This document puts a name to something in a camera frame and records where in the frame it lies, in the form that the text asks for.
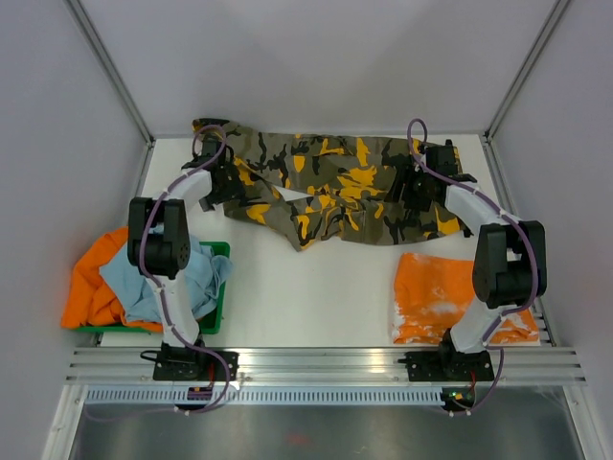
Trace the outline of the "camouflage trousers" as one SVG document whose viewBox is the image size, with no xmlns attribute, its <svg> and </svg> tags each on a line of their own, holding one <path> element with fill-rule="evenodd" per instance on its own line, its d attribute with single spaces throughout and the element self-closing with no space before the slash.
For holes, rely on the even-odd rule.
<svg viewBox="0 0 613 460">
<path fill-rule="evenodd" d="M 462 168 L 451 142 L 391 137 L 286 134 L 237 122 L 199 118 L 193 131 L 219 126 L 226 156 L 243 190 L 223 205 L 227 218 L 263 225 L 297 251 L 338 237 L 345 242 L 398 245 L 470 232 L 440 202 L 421 201 L 409 180 L 414 162 L 439 150 Z"/>
</svg>

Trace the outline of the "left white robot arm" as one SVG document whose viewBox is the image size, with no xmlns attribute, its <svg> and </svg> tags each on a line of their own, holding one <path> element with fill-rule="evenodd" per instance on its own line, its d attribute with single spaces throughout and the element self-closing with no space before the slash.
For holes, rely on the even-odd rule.
<svg viewBox="0 0 613 460">
<path fill-rule="evenodd" d="M 205 347 L 190 307 L 185 269 L 191 256 L 188 211 L 208 211 L 241 195 L 243 187 L 227 156 L 220 121 L 206 122 L 193 137 L 192 159 L 156 197 L 132 198 L 126 254 L 151 288 L 163 328 L 154 359 L 158 381 L 233 379 L 236 357 Z"/>
</svg>

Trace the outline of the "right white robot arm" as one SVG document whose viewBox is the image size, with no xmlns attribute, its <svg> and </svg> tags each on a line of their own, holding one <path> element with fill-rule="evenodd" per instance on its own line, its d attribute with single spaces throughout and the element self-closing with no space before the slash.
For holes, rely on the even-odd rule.
<svg viewBox="0 0 613 460">
<path fill-rule="evenodd" d="M 402 197 L 411 209 L 438 204 L 477 239 L 472 269 L 475 298 L 447 329 L 433 351 L 400 359 L 412 382 L 495 379 L 488 345 L 506 317 L 531 307 L 547 287 L 545 229 L 537 220 L 508 213 L 462 173 L 451 141 L 442 145 L 410 139 L 413 167 L 404 175 Z"/>
</svg>

